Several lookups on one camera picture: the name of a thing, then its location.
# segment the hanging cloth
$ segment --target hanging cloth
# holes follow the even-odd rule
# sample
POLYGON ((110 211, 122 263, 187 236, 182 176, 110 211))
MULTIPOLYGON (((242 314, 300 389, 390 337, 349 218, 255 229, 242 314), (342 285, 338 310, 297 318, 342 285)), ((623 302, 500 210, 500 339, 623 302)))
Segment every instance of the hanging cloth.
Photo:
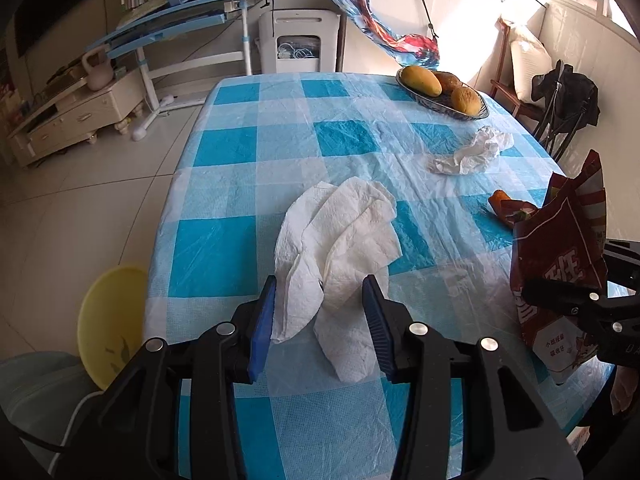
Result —
POLYGON ((432 38, 420 34, 399 36, 384 25, 372 12, 369 0, 333 0, 347 17, 377 46, 386 51, 401 66, 420 65, 437 68, 440 62, 438 36, 424 0, 424 10, 429 20, 432 38))

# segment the black jacket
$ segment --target black jacket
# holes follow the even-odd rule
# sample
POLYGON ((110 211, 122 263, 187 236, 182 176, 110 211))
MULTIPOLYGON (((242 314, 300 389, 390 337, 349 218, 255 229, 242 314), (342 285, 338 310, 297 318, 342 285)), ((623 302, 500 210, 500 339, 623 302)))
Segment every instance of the black jacket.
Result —
POLYGON ((534 76, 531 81, 531 99, 538 101, 544 97, 546 106, 549 106, 560 73, 562 86, 556 96, 551 129, 556 133, 567 134, 574 129, 576 123, 578 130, 587 124, 598 124, 598 87, 587 76, 574 73, 571 65, 564 65, 563 70, 562 61, 558 61, 556 68, 548 74, 534 76))

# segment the wooden chair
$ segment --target wooden chair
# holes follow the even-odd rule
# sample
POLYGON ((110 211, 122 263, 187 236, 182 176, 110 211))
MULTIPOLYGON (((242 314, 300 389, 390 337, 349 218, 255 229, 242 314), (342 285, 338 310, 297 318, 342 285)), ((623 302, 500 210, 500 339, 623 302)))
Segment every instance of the wooden chair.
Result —
POLYGON ((507 48, 509 47, 511 24, 505 22, 502 18, 498 20, 498 23, 502 33, 502 45, 500 46, 498 70, 495 73, 495 79, 491 79, 491 92, 489 92, 489 95, 492 99, 495 99, 495 95, 500 91, 500 93, 513 104, 512 116, 517 118, 519 115, 524 115, 534 121, 540 122, 545 113, 543 109, 528 103, 523 103, 518 99, 514 88, 500 83, 500 75, 502 74, 502 67, 504 66, 504 57, 507 55, 507 48))

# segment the blue checkered tablecloth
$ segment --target blue checkered tablecloth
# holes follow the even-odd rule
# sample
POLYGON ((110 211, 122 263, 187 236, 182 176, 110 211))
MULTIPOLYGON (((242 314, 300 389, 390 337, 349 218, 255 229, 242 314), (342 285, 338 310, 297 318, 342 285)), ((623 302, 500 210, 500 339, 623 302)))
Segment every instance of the blue checkered tablecloth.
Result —
MULTIPOLYGON (((389 297, 444 336, 495 337, 538 386, 565 431, 610 373, 596 360, 563 386, 520 339, 509 288, 511 233, 491 213, 496 189, 541 205, 559 168, 518 122, 485 97, 486 120, 457 121, 416 104, 388 76, 272 74, 225 79, 200 112, 158 227, 145 336, 197 338, 254 300, 291 203, 321 180, 378 180, 398 200, 402 257, 389 266, 389 297), (480 127, 511 132, 514 147, 488 173, 443 176, 428 153, 453 153, 480 127)), ((388 478, 408 395, 375 374, 335 377, 307 327, 272 345, 252 386, 236 385, 250 480, 388 478)), ((180 471, 188 475, 189 385, 180 410, 180 471)), ((462 449, 460 384, 452 382, 450 474, 462 449)))

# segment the pillow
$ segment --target pillow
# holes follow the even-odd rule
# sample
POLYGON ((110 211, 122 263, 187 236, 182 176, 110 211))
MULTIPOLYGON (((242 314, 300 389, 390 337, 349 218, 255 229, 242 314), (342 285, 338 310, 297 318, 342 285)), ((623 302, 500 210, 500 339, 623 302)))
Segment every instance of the pillow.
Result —
POLYGON ((513 59, 513 85, 523 103, 544 106, 544 100, 531 100, 531 80, 553 70, 551 56, 544 45, 524 25, 511 29, 511 59, 513 59))

